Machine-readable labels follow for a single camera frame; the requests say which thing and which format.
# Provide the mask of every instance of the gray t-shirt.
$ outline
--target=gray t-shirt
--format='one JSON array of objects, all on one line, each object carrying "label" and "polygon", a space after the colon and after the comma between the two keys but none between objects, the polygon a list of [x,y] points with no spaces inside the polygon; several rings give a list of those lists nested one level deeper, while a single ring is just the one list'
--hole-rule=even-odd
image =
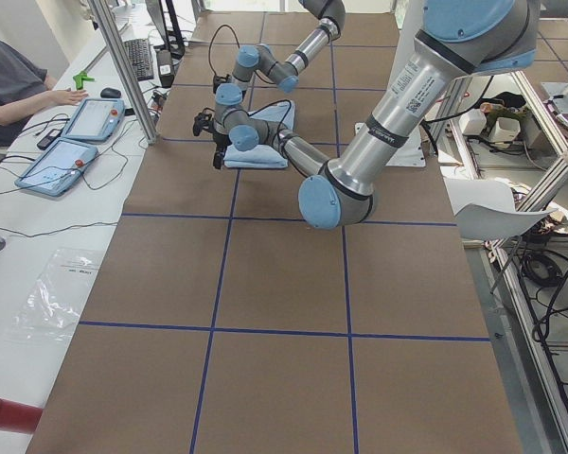
[{"label": "gray t-shirt", "polygon": [[[47,71],[40,69],[8,44],[0,41],[0,106],[46,91]],[[9,146],[28,118],[0,126],[0,147]]]}]

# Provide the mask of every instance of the white desk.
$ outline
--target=white desk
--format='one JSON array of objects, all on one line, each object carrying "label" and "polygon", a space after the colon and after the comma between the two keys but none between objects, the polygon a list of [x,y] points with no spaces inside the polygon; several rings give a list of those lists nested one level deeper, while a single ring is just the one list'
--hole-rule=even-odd
[{"label": "white desk", "polygon": [[[148,27],[134,29],[129,27],[123,39],[145,38],[150,30]],[[103,46],[103,39],[97,32],[62,76],[56,88],[74,89],[72,77],[84,69]],[[99,97],[100,91],[107,86],[118,88],[123,94],[127,107],[130,107],[109,53],[89,71],[89,76],[96,79],[95,82],[84,83],[84,88],[90,96]],[[152,84],[144,81],[140,86],[141,91],[146,91],[152,87]],[[34,115],[28,124],[33,125],[48,120],[58,113],[71,116],[75,109],[73,106],[55,107]],[[123,125],[133,119],[132,116],[125,117]],[[50,128],[60,127],[62,123],[54,125],[57,126],[49,125],[47,131]],[[123,125],[118,127],[107,143],[99,146],[99,152],[107,150],[119,136]],[[38,156],[41,152],[36,148],[36,143],[45,132],[40,136],[34,136],[33,132],[40,129],[37,128],[18,138],[9,148],[9,154]],[[1,195],[0,226],[35,234],[74,224],[117,222],[122,203],[133,185],[147,146],[143,137],[138,123],[134,123],[130,131],[115,145],[119,153],[127,156],[128,164],[122,175],[98,191],[92,191],[84,182],[78,181],[65,195],[52,200],[23,191]],[[107,150],[89,166],[85,173],[86,180],[92,186],[101,185],[118,173],[124,161],[121,156]],[[22,173],[27,166],[29,163],[22,160],[6,161],[4,164],[4,167],[17,174]],[[0,169],[0,192],[14,189],[14,180],[13,175]],[[15,343],[6,338],[5,331],[12,325],[13,316],[27,300],[36,278],[58,248],[105,251],[114,230],[113,226],[90,227],[36,238],[24,238],[1,232],[7,240],[7,246],[0,252],[0,397],[29,405],[44,406],[61,366],[67,344]],[[24,453],[30,439],[28,435],[0,431],[0,454]]]}]

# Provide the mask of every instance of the red object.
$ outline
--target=red object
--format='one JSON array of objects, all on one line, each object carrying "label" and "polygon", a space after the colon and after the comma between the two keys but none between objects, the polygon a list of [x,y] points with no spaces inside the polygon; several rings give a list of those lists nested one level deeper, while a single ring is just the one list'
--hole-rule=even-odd
[{"label": "red object", "polygon": [[0,398],[0,430],[34,433],[42,409]]}]

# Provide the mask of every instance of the plastic bag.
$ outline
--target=plastic bag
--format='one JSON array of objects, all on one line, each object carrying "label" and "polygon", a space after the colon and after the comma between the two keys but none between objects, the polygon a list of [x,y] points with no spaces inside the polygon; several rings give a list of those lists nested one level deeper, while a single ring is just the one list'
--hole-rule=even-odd
[{"label": "plastic bag", "polygon": [[11,341],[71,341],[104,251],[58,249],[7,330]]}]

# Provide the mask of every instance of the barcode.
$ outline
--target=barcode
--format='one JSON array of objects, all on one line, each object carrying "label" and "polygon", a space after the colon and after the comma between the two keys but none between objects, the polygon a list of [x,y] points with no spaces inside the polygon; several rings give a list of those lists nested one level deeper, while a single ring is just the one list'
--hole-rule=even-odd
[{"label": "barcode", "polygon": [[411,113],[416,114],[419,107],[420,102],[418,102],[416,99],[412,99],[406,106],[406,109]]}]

